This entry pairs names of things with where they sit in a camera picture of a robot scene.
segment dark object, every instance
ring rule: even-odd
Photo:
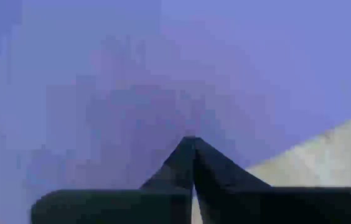
[[[271,187],[200,138],[185,137],[138,190],[59,190],[32,223],[190,223],[195,184],[204,223],[351,223],[351,188]]]

